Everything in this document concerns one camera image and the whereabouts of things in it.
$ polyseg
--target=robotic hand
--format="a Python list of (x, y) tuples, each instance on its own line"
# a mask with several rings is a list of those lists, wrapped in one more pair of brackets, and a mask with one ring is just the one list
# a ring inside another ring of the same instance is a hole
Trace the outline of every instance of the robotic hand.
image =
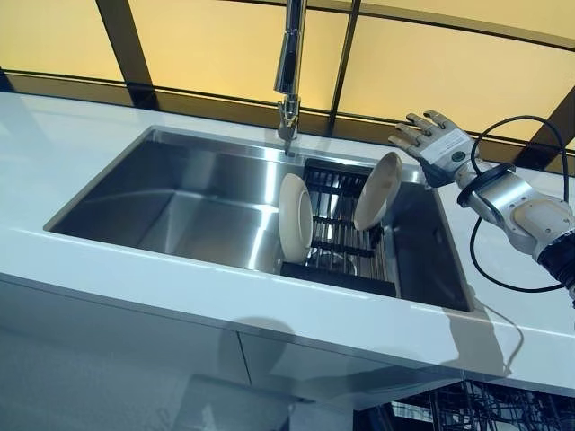
[(476, 159), (478, 174), (471, 161), (473, 139), (434, 110), (424, 115), (433, 122), (409, 114), (420, 130), (398, 124), (402, 133), (389, 142), (420, 163), (430, 186), (456, 182), (459, 205), (501, 228), (513, 247), (531, 254), (575, 299), (575, 216), (567, 202), (533, 189), (511, 164), (492, 167)]

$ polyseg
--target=white countertop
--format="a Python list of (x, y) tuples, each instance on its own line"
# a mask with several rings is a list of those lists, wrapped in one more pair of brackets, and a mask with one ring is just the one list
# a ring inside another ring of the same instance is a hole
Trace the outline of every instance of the white countertop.
[[(475, 214), (457, 205), (455, 185), (439, 193), (475, 294), (471, 313), (42, 230), (151, 125), (279, 143), (275, 131), (264, 128), (0, 92), (0, 273), (222, 321), (258, 321), (272, 330), (287, 326), (309, 339), (575, 396), (575, 310), (567, 291), (518, 294), (483, 279), (468, 252)], [(296, 142), (294, 149), (374, 162), (393, 150), (318, 136), (302, 135)], [(543, 193), (562, 194), (559, 175), (517, 172)], [(574, 190), (571, 179), (572, 201)], [(480, 232), (477, 254), (493, 276), (524, 287), (555, 283), (529, 256), (515, 251), (503, 232), (487, 224)], [(525, 339), (518, 349), (520, 331)]]

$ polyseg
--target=white plate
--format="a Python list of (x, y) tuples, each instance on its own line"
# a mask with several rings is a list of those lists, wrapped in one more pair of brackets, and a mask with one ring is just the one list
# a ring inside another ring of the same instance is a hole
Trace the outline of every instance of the white plate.
[(402, 184), (402, 161), (397, 153), (386, 154), (369, 174), (359, 195), (353, 224), (359, 231), (375, 226), (384, 217)]
[(312, 201), (305, 183), (289, 173), (279, 189), (279, 241), (286, 262), (303, 262), (312, 245)]

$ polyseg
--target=sink basin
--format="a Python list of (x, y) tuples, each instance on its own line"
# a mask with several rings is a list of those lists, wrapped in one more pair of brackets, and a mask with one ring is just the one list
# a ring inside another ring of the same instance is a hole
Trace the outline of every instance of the sink basin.
[[(283, 274), (279, 187), (287, 173), (304, 178), (310, 163), (328, 163), (334, 172), (351, 169), (361, 178), (371, 169), (365, 162), (285, 156), (282, 149), (254, 142), (151, 128), (62, 208), (45, 230)], [(321, 220), (325, 214), (319, 204), (313, 205), (315, 218)], [(404, 167), (400, 192), (380, 231), (385, 271), (371, 281), (392, 287), (382, 288), (381, 295), (470, 310), (438, 194), (424, 186), (419, 169)], [(333, 278), (326, 280), (330, 284)], [(350, 278), (341, 280), (332, 284), (364, 290)]]

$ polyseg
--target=dish rack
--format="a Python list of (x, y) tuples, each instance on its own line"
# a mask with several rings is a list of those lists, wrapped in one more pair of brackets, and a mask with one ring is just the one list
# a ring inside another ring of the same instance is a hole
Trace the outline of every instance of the dish rack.
[(366, 414), (372, 417), (373, 431), (406, 428), (405, 419), (413, 427), (418, 425), (416, 429), (430, 431), (575, 429), (573, 398), (474, 381), (423, 392), (366, 410)]
[(353, 216), (371, 170), (310, 159), (304, 170), (314, 214), (305, 263), (284, 263), (281, 274), (335, 286), (395, 296), (385, 264), (384, 229), (358, 231)]

